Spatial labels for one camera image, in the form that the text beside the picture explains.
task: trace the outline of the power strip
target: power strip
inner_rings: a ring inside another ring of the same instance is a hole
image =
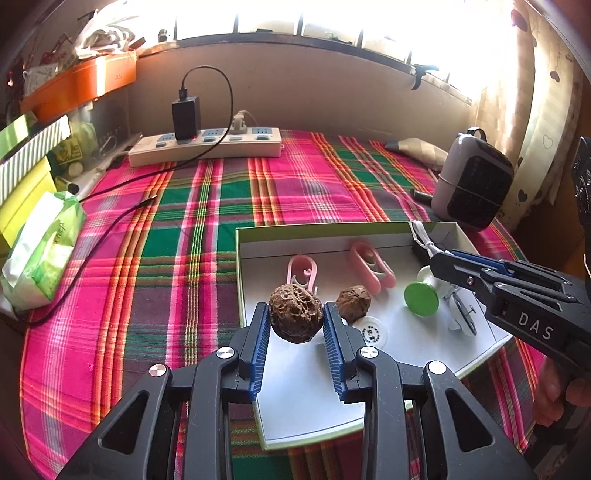
[[[144,137],[129,151],[132,167],[169,161],[184,161],[196,157],[219,141],[226,128],[201,130],[196,138],[177,141],[172,134]],[[202,158],[279,157],[281,134],[278,128],[254,127],[245,134],[228,134],[211,152]]]

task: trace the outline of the window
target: window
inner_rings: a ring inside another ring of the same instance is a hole
[[[400,61],[436,65],[431,74],[472,98],[483,87],[485,31],[478,0],[275,1],[252,4],[172,0],[177,39],[229,33],[276,33],[320,38]]]

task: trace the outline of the human hand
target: human hand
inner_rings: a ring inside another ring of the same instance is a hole
[[[556,364],[547,358],[540,370],[540,382],[535,391],[534,420],[550,427],[564,413],[561,393],[565,385],[560,379]],[[566,389],[566,401],[577,407],[591,407],[591,383],[583,378],[573,380]]]

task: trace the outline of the wrinkled walnut shell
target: wrinkled walnut shell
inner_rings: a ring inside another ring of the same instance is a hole
[[[322,328],[322,304],[312,292],[298,285],[277,287],[269,300],[271,326],[291,343],[304,343]]]
[[[371,296],[363,285],[355,285],[344,289],[336,299],[336,307],[340,316],[352,324],[365,317],[371,305]]]

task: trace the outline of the yellow box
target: yellow box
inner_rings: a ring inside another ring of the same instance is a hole
[[[0,264],[14,245],[17,235],[44,192],[55,192],[47,157],[25,175],[0,206]]]

